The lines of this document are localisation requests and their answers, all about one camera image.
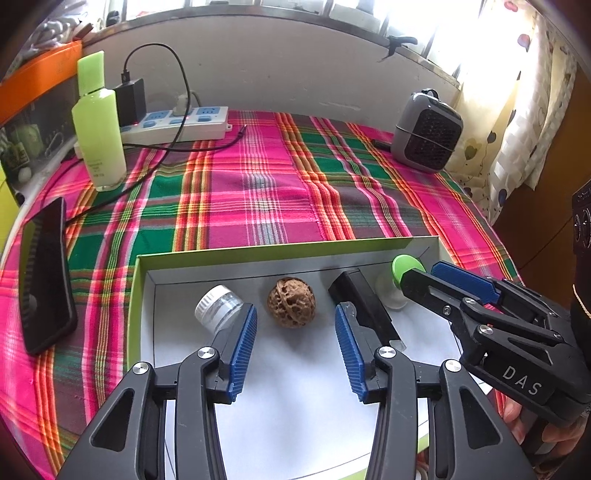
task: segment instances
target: green bottle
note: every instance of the green bottle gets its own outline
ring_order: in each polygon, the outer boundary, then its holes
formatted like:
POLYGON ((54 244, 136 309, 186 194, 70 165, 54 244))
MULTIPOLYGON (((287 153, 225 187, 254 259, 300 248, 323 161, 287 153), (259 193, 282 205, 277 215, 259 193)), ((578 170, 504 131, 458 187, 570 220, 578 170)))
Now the green bottle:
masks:
POLYGON ((127 173, 115 92, 105 88, 105 52, 78 60, 80 100, 72 109, 86 170, 99 192, 117 188, 127 173))

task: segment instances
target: green box edge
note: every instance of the green box edge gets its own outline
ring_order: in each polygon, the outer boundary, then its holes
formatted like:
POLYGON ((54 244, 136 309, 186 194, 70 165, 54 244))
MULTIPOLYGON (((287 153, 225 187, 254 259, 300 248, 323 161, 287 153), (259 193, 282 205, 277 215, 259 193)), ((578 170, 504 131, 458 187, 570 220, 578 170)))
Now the green box edge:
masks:
MULTIPOLYGON (((135 260, 134 276, 129 298, 128 323, 126 329, 126 369, 139 360, 139 329, 141 328, 142 301, 144 296, 145 276, 150 270, 168 268, 203 267, 230 263, 257 262, 266 260, 285 260, 287 258, 323 257, 326 255, 344 255, 360 252, 393 250, 406 248, 414 238, 437 238, 432 236, 369 238, 356 240, 338 240, 323 242, 303 242, 297 244, 256 245, 252 247, 215 248, 184 252, 165 252, 160 254, 138 255, 135 260), (254 255, 242 256, 241 253, 254 252, 254 255), (130 335, 132 329, 136 335, 130 335)), ((422 452, 429 446, 428 435, 418 440, 417 451, 422 452)), ((349 475, 342 480, 363 480, 367 469, 349 475)))

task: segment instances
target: human hand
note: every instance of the human hand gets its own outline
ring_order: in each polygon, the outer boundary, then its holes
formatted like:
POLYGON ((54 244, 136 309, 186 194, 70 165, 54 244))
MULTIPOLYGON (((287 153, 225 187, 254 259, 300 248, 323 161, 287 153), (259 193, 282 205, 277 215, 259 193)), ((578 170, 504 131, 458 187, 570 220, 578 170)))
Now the human hand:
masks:
MULTIPOLYGON (((525 424, 519 418, 522 408, 515 400, 509 397, 506 398, 503 420, 519 444, 523 442, 527 433, 525 424)), ((581 415, 569 427, 558 428, 551 424, 546 426, 542 433, 542 441, 544 443, 556 443, 556 446, 551 452, 552 457, 559 458, 572 452, 577 442, 583 436, 585 425, 587 425, 587 416, 581 415)))

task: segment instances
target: white jar lid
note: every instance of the white jar lid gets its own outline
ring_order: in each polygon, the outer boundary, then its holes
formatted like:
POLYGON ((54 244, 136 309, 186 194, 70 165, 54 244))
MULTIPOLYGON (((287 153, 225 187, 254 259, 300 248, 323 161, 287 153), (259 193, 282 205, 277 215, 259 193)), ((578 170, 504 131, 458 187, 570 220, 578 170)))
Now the white jar lid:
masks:
POLYGON ((218 285, 213 287, 203 296, 201 300, 199 300, 199 303, 197 303, 197 306, 195 307, 195 317, 199 323, 203 323, 203 319, 212 305, 229 292, 231 292, 231 290, 229 290, 226 286, 218 285))

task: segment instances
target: patterned curtain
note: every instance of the patterned curtain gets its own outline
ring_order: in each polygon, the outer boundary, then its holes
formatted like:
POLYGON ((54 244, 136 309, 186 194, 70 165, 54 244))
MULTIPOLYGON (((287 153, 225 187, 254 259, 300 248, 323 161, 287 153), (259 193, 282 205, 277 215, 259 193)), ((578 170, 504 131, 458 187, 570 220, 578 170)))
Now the patterned curtain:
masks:
POLYGON ((577 62, 524 0, 489 0, 471 32, 456 103, 464 131, 446 169, 494 223, 513 190, 538 183, 577 62))

